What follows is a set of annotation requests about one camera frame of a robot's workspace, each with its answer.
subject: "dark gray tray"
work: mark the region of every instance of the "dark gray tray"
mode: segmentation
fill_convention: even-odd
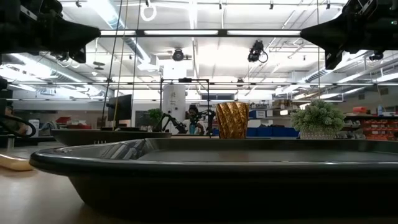
[[[51,135],[67,146],[83,146],[144,138],[170,138],[171,133],[148,133],[143,131],[101,131],[92,129],[51,130]]]
[[[45,149],[82,200],[135,220],[398,215],[398,142],[143,139]]]

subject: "ceiling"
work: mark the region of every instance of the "ceiling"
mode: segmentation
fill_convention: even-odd
[[[150,4],[156,8],[157,13],[153,20],[144,21],[139,12],[146,8],[146,1],[79,1],[81,7],[77,7],[75,1],[59,1],[64,7],[64,19],[100,29],[110,29],[104,18],[112,12],[118,16],[119,11],[121,21],[128,29],[303,29],[335,18],[347,2],[331,0],[331,7],[327,9],[327,1],[319,1],[317,8],[317,0],[275,0],[271,10],[270,1],[260,0],[152,0]],[[151,8],[145,9],[147,17],[152,12]],[[249,63],[247,60],[249,49],[256,40],[263,41],[266,46],[269,56],[266,63]],[[134,49],[121,38],[100,38],[98,42],[93,41],[86,46],[85,64],[79,67],[75,63],[62,64],[67,69],[64,73],[74,72],[85,78],[85,81],[95,82],[105,81],[109,74],[113,81],[118,81],[118,77],[121,77],[121,82],[132,82],[135,74],[137,82],[158,82],[165,67],[184,66],[188,68],[188,77],[209,78],[213,82],[236,82],[238,78],[243,78],[245,82],[304,82],[305,77],[324,68],[323,49],[298,38],[198,37],[192,40],[190,37],[146,37],[135,41],[148,56],[159,59],[159,69],[140,69],[141,63],[135,60]],[[189,55],[184,65],[175,64],[171,60],[171,54],[177,48]],[[395,52],[386,53],[383,62],[393,60],[394,54]],[[57,63],[50,55],[45,55],[45,58]],[[363,58],[348,60],[349,63],[333,73],[327,71],[322,80],[338,82],[344,77],[383,63]],[[104,63],[103,70],[95,70],[94,61]],[[379,75],[379,72],[374,71],[374,76]],[[369,74],[358,79],[362,78],[369,79]],[[131,89],[131,86],[120,88]],[[142,85],[136,88],[145,90],[156,86]],[[258,90],[270,89],[283,92],[284,88],[264,86],[252,91],[252,94]],[[318,88],[309,86],[288,90],[295,94],[319,91]],[[321,92],[323,91],[329,91],[328,87],[322,88]]]

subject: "computer monitor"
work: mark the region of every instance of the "computer monitor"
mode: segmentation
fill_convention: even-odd
[[[106,106],[108,107],[108,121],[115,120],[115,127],[119,126],[120,120],[131,119],[131,95],[110,98]]]

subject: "person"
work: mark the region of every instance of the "person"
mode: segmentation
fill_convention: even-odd
[[[205,134],[205,124],[203,121],[199,120],[197,123],[192,123],[191,119],[199,113],[198,108],[195,105],[190,105],[188,110],[188,119],[184,120],[182,123],[185,124],[185,129],[188,131],[187,134]]]
[[[14,113],[12,111],[12,107],[11,106],[6,106],[6,110],[4,112],[5,115],[7,116],[12,116],[15,118],[18,118],[16,116],[14,116]],[[11,119],[2,119],[2,122],[11,130],[19,133],[19,134],[23,134],[25,135],[27,132],[27,126],[24,123],[18,122],[18,121],[14,121]]]

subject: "gold faceted vase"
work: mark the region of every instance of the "gold faceted vase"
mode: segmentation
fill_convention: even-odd
[[[221,139],[245,139],[248,130],[249,104],[219,103],[216,106]]]

